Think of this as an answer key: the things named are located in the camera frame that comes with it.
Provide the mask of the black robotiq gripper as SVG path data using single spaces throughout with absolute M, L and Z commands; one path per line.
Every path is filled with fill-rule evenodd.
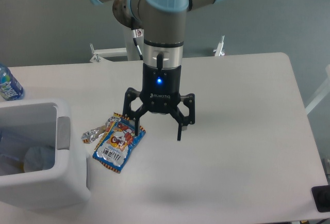
M 135 135 L 138 135 L 140 118 L 147 112 L 170 114 L 178 123 L 177 140 L 181 141 L 182 130 L 190 124 L 195 124 L 195 94 L 180 95 L 180 76 L 182 67 L 162 69 L 143 64 L 142 90 L 129 87 L 125 92 L 122 115 L 134 122 Z M 142 105 L 133 111 L 131 103 L 139 98 Z M 183 103 L 189 113 L 185 116 L 179 109 Z

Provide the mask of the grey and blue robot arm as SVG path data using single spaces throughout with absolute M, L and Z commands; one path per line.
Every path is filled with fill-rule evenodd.
M 116 0 L 90 0 L 95 5 Z M 180 129 L 195 123 L 195 96 L 179 92 L 187 13 L 223 0 L 125 0 L 131 29 L 144 30 L 142 89 L 128 88 L 123 115 L 134 122 L 147 112 L 171 115 Z

